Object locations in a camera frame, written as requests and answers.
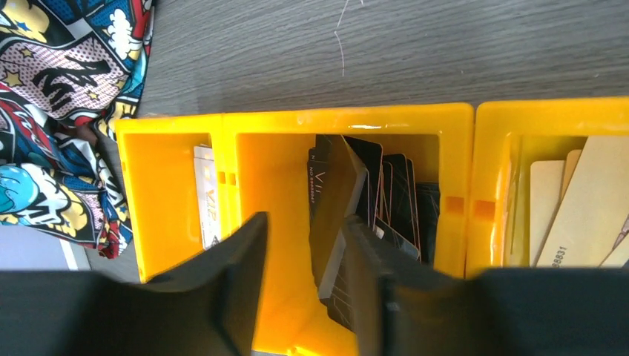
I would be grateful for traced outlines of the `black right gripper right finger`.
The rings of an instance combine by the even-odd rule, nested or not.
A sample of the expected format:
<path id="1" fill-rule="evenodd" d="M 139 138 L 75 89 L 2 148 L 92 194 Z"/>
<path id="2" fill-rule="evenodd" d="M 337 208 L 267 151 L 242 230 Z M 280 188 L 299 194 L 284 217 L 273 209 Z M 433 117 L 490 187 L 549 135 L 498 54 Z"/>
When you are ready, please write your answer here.
<path id="1" fill-rule="evenodd" d="M 347 217 L 346 273 L 361 355 L 626 355 L 625 268 L 442 274 Z"/>

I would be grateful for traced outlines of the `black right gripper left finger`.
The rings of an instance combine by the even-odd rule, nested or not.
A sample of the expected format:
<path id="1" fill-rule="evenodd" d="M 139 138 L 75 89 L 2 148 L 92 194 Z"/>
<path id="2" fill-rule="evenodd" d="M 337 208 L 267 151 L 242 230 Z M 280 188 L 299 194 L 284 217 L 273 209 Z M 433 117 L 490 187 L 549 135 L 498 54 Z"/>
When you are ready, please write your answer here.
<path id="1" fill-rule="evenodd" d="M 1 273 L 3 355 L 250 355 L 269 218 L 144 284 L 94 271 Z"/>

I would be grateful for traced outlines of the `black credit card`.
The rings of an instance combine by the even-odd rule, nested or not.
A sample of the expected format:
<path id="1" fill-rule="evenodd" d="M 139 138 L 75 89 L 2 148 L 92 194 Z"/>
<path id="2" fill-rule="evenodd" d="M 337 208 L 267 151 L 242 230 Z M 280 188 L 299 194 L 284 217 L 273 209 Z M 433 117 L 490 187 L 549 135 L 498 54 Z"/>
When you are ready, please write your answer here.
<path id="1" fill-rule="evenodd" d="M 346 246 L 341 227 L 345 218 L 356 212 L 367 169 L 341 135 L 319 135 L 315 153 L 324 169 L 315 170 L 312 177 L 318 201 L 309 245 L 317 297 L 326 300 L 332 296 Z"/>

